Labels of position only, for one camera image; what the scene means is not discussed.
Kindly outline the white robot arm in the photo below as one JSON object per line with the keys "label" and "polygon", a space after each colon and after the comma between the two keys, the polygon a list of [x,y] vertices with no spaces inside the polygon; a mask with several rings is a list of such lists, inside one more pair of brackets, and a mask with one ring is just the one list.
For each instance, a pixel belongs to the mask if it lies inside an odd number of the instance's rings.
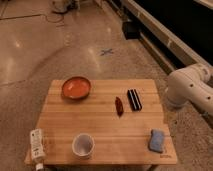
{"label": "white robot arm", "polygon": [[190,101],[213,116],[213,88],[208,85],[210,78],[210,69],[202,63],[171,72],[165,90],[168,103],[181,108]]}

